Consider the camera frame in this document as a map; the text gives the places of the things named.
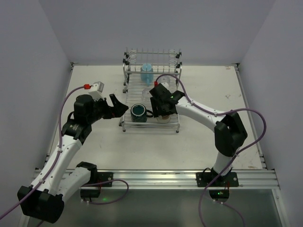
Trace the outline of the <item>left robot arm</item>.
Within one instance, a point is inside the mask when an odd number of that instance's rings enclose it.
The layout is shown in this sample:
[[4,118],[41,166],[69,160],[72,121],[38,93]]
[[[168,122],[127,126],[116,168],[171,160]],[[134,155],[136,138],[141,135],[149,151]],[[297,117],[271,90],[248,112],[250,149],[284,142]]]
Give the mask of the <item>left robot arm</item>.
[[110,94],[112,106],[105,98],[91,95],[76,97],[73,112],[62,127],[59,143],[40,174],[29,186],[21,186],[17,197],[24,215],[55,223],[66,201],[82,186],[100,183],[97,166],[80,162],[67,178],[63,175],[75,154],[92,131],[92,124],[100,119],[120,118],[128,106]]

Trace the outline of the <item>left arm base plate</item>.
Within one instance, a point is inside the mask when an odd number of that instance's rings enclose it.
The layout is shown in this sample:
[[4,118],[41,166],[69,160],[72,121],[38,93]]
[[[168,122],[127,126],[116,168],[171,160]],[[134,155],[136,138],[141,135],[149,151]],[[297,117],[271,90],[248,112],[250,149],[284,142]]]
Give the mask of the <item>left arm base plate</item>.
[[[87,184],[93,184],[93,183],[102,183],[105,181],[109,181],[113,179],[113,172],[97,172],[97,175],[91,178]],[[96,186],[96,189],[81,189],[80,190],[80,197],[82,199],[89,199],[92,201],[92,198],[98,198],[101,194],[102,187],[111,187],[112,183],[105,183],[102,185]]]

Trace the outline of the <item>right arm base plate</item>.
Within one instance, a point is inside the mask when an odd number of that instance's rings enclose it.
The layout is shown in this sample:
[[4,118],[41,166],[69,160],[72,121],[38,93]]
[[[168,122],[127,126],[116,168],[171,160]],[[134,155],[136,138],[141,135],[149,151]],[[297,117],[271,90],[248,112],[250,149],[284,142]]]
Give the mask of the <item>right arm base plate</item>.
[[[215,173],[203,171],[196,173],[198,187],[206,187],[215,178]],[[230,172],[225,176],[219,176],[207,189],[209,196],[218,202],[227,202],[230,196],[230,188],[239,187],[238,176]]]

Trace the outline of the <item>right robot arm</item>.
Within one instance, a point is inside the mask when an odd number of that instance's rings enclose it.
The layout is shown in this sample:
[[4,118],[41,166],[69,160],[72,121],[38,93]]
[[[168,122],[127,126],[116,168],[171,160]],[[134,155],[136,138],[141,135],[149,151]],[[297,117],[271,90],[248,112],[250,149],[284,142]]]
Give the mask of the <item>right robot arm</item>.
[[218,151],[216,162],[211,168],[215,184],[221,183],[231,172],[231,160],[248,137],[237,112],[211,111],[203,104],[195,103],[186,92],[171,93],[162,83],[150,90],[154,117],[178,114],[204,125],[214,133],[214,144]]

